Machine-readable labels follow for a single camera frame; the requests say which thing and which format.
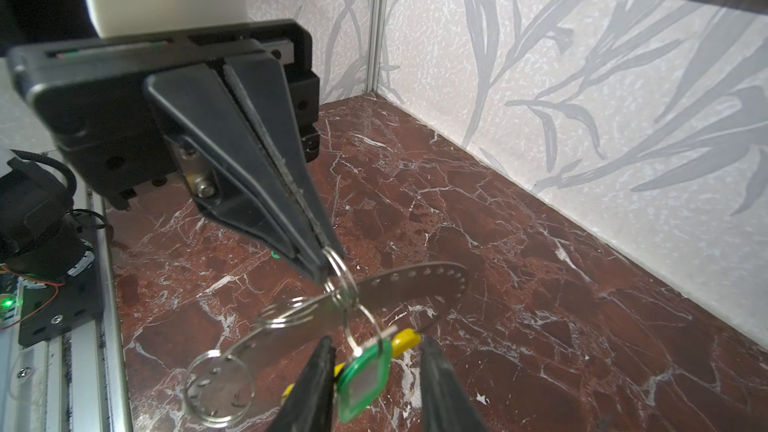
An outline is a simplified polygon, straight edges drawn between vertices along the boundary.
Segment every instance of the wall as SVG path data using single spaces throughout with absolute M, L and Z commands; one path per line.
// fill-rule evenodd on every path
M 768 344 L 766 0 L 388 0 L 379 91 Z
M 363 92 L 370 0 L 247 0 L 254 20 L 293 18 L 312 34 L 320 103 Z

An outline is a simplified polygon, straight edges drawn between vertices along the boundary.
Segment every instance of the green object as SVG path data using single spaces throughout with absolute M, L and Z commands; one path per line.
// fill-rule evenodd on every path
M 344 368 L 336 382 L 339 398 L 339 420 L 344 424 L 368 408 L 386 387 L 392 362 L 392 342 L 383 339 L 379 354 L 377 342 Z

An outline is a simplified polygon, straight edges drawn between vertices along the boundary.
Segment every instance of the marble table surface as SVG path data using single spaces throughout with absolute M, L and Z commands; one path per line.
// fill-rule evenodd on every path
M 380 96 L 324 105 L 318 128 L 309 169 L 355 276 L 430 260 L 473 275 L 432 334 L 489 429 L 768 430 L 768 353 L 753 341 Z M 202 219 L 178 182 L 109 220 L 134 428 L 201 430 L 180 402 L 189 363 L 265 305 L 317 288 Z M 425 308 L 394 313 L 379 318 Z M 310 352 L 261 391 L 279 397 Z M 420 407 L 409 351 L 374 405 L 334 430 L 420 430 Z M 276 411 L 234 430 L 264 430 Z

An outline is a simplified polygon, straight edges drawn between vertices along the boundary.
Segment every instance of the key tag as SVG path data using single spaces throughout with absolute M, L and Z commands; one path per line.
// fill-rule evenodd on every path
M 379 397 L 389 380 L 389 366 L 392 363 L 392 342 L 385 335 L 390 335 L 394 330 L 388 330 L 382 334 L 378 323 L 368 309 L 360 304 L 357 308 L 373 323 L 378 337 L 373 339 L 374 342 L 369 347 L 360 348 L 352 338 L 345 314 L 344 332 L 346 340 L 354 350 L 355 359 L 350 365 L 344 367 L 336 381 L 338 415 L 339 420 L 344 424 L 357 418 Z

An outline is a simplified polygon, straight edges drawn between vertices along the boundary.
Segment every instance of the yellow plastic piece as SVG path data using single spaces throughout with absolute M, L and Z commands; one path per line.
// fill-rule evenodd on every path
M 392 356 L 399 357 L 406 350 L 412 349 L 422 342 L 422 336 L 412 328 L 407 328 L 398 333 L 392 340 Z
M 406 350 L 414 348 L 415 346 L 419 345 L 421 342 L 422 342 L 422 336 L 418 334 L 416 331 L 414 331 L 412 328 L 403 329 L 392 340 L 392 356 L 399 357 L 400 355 L 405 353 Z M 341 373 L 342 369 L 344 369 L 344 362 L 341 362 L 333 369 L 333 377 L 339 377 L 339 374 Z M 296 384 L 289 385 L 286 388 L 285 392 L 283 392 L 283 395 L 280 398 L 281 406 L 286 402 L 286 399 L 288 398 L 291 391 L 293 390 L 294 385 Z

